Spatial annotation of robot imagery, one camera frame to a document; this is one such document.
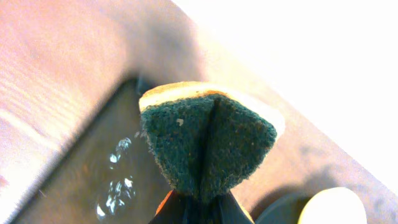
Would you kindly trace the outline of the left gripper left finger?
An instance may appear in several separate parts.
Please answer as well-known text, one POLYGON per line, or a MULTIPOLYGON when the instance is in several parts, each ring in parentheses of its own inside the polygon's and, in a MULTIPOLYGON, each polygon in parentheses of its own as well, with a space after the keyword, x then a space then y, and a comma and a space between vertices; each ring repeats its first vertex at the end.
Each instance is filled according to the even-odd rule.
POLYGON ((171 190, 149 224, 195 224, 198 221, 198 207, 193 197, 171 190))

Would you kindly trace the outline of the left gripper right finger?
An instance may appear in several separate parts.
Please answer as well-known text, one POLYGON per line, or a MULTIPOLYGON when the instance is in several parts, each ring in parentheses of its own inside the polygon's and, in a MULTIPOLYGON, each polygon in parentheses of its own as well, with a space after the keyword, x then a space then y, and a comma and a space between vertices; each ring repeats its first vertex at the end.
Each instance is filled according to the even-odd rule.
POLYGON ((253 224, 250 214, 238 203, 231 192, 217 196, 214 201, 214 223, 253 224))

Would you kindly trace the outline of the orange green scrub sponge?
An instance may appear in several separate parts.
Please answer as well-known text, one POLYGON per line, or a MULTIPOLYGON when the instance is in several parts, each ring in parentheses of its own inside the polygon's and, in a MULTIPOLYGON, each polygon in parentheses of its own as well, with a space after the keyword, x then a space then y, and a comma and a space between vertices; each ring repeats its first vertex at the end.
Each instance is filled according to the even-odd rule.
POLYGON ((144 136, 170 186, 209 203, 247 179, 285 129, 267 104, 209 82, 178 82, 139 100, 144 136))

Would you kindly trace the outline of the yellow plate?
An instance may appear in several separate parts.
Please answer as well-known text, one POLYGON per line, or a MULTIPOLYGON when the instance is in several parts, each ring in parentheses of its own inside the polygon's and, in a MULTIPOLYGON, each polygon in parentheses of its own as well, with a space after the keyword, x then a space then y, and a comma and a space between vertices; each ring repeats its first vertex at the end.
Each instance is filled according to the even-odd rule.
POLYGON ((322 190, 304 206, 298 224, 367 224, 360 198, 350 189, 322 190))

